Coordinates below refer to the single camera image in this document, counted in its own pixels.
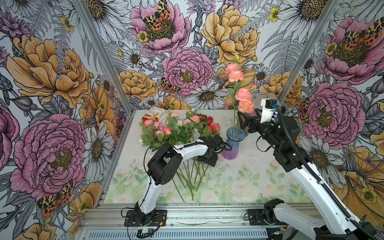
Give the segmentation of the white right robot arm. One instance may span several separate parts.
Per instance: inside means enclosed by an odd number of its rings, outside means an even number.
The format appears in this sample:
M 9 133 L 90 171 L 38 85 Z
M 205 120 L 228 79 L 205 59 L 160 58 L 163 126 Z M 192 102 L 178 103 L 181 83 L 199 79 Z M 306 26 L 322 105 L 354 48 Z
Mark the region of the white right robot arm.
M 264 221 L 286 224 L 312 240 L 375 240 L 377 231 L 369 222 L 362 222 L 331 189 L 318 172 L 312 158 L 296 144 L 300 133 L 297 122 L 281 113 L 280 108 L 265 109 L 254 117 L 239 112 L 243 130 L 258 133 L 274 150 L 276 161 L 310 198 L 321 215 L 313 218 L 273 199 L 264 204 Z

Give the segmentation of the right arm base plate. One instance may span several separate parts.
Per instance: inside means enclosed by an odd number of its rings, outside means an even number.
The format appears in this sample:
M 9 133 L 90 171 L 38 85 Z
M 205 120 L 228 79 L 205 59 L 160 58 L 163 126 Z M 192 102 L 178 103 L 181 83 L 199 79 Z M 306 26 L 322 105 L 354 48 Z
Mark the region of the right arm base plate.
M 263 209 L 248 209 L 244 220 L 248 220 L 251 226 L 287 225 L 279 221 L 274 213 L 276 206 L 283 203 L 283 200 L 275 198 L 266 202 Z

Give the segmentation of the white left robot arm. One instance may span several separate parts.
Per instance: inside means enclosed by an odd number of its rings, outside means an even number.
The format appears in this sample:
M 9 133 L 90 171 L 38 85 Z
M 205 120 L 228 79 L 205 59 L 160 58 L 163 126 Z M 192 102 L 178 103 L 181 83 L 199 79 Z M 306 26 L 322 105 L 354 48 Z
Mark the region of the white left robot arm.
M 136 203 L 135 210 L 144 216 L 153 212 L 163 185 L 174 178 L 183 162 L 195 158 L 198 162 L 213 167 L 220 153 L 232 150 L 233 148 L 218 135 L 211 138 L 200 137 L 185 145 L 164 143 L 148 162 L 148 187 Z

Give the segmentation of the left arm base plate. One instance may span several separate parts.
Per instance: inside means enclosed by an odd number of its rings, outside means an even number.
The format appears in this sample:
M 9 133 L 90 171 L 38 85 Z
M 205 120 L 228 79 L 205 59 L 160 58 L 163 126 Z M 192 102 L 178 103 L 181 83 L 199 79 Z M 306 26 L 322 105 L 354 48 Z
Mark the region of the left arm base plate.
M 144 214 L 140 209 L 129 210 L 125 215 L 125 227 L 163 227 L 167 221 L 166 210 L 154 209 L 149 214 Z

